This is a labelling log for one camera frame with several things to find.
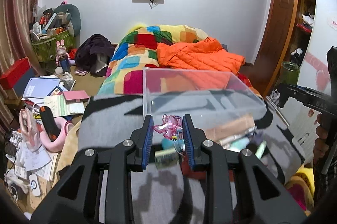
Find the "pink transparent bow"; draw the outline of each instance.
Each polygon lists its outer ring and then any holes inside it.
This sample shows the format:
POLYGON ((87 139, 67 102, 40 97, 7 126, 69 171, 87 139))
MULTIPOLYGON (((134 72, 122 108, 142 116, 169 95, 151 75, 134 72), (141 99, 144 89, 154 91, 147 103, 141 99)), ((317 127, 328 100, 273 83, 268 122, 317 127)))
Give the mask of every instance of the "pink transparent bow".
POLYGON ((178 136, 182 139, 183 127, 180 116, 176 115, 163 115, 163 124, 153 126, 153 129, 158 133, 164 133, 164 137, 172 140, 177 139, 178 136))

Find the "wooden door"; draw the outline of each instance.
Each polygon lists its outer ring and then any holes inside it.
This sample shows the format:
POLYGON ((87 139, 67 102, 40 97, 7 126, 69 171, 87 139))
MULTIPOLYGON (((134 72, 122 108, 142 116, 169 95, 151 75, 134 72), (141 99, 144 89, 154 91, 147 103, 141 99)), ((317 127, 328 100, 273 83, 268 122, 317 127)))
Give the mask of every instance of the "wooden door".
POLYGON ((289 31, 294 0, 271 0, 266 30, 249 79, 261 94, 277 67, 289 31))

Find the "bunny ears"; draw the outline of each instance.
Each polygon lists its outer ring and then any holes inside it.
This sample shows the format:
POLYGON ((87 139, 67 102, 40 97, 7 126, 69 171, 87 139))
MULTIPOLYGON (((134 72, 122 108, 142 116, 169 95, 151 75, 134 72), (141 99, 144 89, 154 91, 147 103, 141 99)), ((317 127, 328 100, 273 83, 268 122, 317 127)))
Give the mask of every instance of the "bunny ears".
POLYGON ((60 46, 60 41, 56 42, 56 46, 60 46))

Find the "human hand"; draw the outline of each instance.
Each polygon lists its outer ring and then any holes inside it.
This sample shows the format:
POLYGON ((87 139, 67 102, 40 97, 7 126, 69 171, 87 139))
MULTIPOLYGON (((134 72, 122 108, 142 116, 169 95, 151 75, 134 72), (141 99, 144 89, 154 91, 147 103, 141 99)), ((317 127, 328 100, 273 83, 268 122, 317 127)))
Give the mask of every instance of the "human hand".
MULTIPOLYGON (((321 124, 322 114, 317 116, 316 121, 321 124)), ((316 163, 318 159, 324 157, 325 153, 329 149, 329 146, 325 144, 326 138, 328 137, 328 132, 320 125, 316 128, 316 134, 318 135, 318 139, 316 139, 314 146, 314 163, 316 163)))

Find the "pink heart decal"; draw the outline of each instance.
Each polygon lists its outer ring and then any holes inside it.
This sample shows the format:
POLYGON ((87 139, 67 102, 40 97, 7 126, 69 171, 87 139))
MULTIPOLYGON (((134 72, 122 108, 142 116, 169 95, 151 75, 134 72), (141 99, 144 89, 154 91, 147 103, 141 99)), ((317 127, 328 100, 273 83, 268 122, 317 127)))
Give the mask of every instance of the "pink heart decal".
POLYGON ((316 73, 316 85, 317 90, 323 92, 329 82, 330 75, 322 70, 318 70, 316 73))

